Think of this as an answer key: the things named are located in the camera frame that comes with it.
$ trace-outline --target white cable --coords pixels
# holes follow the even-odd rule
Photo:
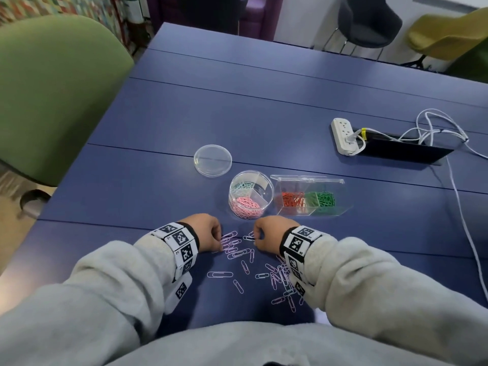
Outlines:
[[[419,119],[421,118],[422,115],[424,116],[425,120],[427,121],[427,125],[429,126],[428,129],[421,128],[419,126]],[[429,115],[437,116],[439,118],[442,118],[442,119],[448,121],[450,124],[452,124],[454,127],[456,127],[457,132],[456,131],[453,131],[453,130],[449,130],[449,129],[444,129],[444,128],[442,128],[442,129],[434,129],[433,126],[432,126],[432,122],[430,121]],[[488,159],[488,156],[483,155],[481,153],[478,153],[477,151],[473,150],[467,144],[469,142],[469,137],[467,136],[466,132],[464,132],[464,130],[461,127],[459,127],[459,125],[454,121],[454,119],[452,119],[450,116],[448,116],[443,111],[438,110],[438,109],[434,109],[434,108],[422,110],[419,113],[419,115],[417,116],[417,119],[415,120],[415,127],[410,128],[408,131],[405,131],[397,139],[394,138],[394,137],[391,137],[389,135],[386,135],[386,134],[384,134],[384,133],[382,133],[380,131],[377,131],[375,129],[372,129],[372,128],[364,128],[364,129],[366,129],[368,131],[371,131],[371,132],[375,132],[375,133],[380,134],[380,135],[383,135],[386,138],[390,139],[391,141],[398,141],[398,142],[403,142],[403,141],[418,141],[418,144],[420,145],[420,144],[423,144],[425,141],[429,140],[429,146],[432,146],[434,144],[434,135],[435,134],[448,134],[448,135],[453,135],[453,136],[459,138],[464,143],[464,145],[466,145],[466,147],[469,150],[471,150],[474,154],[476,154],[476,155],[478,155],[478,156],[480,156],[482,158]],[[356,132],[354,132],[354,134],[351,135],[351,137],[353,137],[353,138],[359,138],[361,141],[363,141],[363,146],[360,149],[358,149],[356,152],[352,153],[351,155],[357,155],[357,154],[361,153],[365,149],[365,147],[366,147],[365,140],[363,139],[362,136],[359,135],[361,133],[361,130],[362,129],[357,130]],[[403,138],[407,133],[409,133],[410,131],[414,131],[414,130],[417,130],[417,132],[418,132],[418,138],[416,138],[416,139],[404,139]],[[476,267],[478,268],[478,276],[479,276],[479,279],[480,279],[481,288],[483,289],[483,293],[485,294],[485,298],[488,301],[488,290],[486,290],[485,281],[483,279],[483,271],[481,269],[481,263],[480,263],[480,259],[478,257],[478,252],[476,251],[476,247],[474,245],[473,239],[471,238],[471,234],[469,233],[469,230],[467,228],[466,221],[464,220],[463,210],[461,208],[461,200],[459,198],[459,193],[458,193],[458,190],[456,188],[456,184],[454,183],[454,177],[452,175],[451,164],[449,163],[449,158],[447,156],[446,156],[446,160],[448,162],[448,167],[449,167],[449,178],[451,180],[452,187],[454,189],[454,193],[456,194],[456,200],[457,200],[458,207],[459,207],[459,214],[461,216],[461,222],[463,223],[464,232],[466,233],[466,237],[467,237],[467,240],[469,241],[469,245],[471,246],[471,249],[473,250],[474,259],[476,261]]]

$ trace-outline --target gray sleeve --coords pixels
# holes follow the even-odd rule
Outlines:
[[[304,299],[334,326],[449,363],[488,362],[488,310],[387,252],[325,235],[304,261],[314,285]]]
[[[65,283],[41,287],[0,317],[2,365],[94,366],[135,350],[158,329],[162,287],[175,268],[154,236],[109,242],[81,258]]]

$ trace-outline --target dark gray chair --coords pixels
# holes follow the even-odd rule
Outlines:
[[[341,0],[337,25],[338,27],[324,45],[324,50],[334,33],[340,30],[346,38],[340,54],[345,45],[351,42],[355,45],[351,55],[356,46],[381,48],[380,55],[376,59],[378,60],[383,48],[397,36],[402,27],[402,20],[387,5],[386,0]]]
[[[188,21],[198,28],[238,34],[247,0],[176,0]]]

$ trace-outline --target purple sofa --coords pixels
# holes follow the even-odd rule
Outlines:
[[[249,0],[239,22],[239,35],[272,41],[282,3],[283,0]],[[147,0],[147,5],[154,32],[163,22],[191,26],[178,9],[176,0]]]

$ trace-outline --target power strip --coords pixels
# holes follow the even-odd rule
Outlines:
[[[332,127],[332,133],[336,141],[337,151],[348,157],[355,155],[359,151],[356,139],[354,141],[347,140],[347,137],[353,134],[351,123],[344,118],[334,118],[330,126]]]

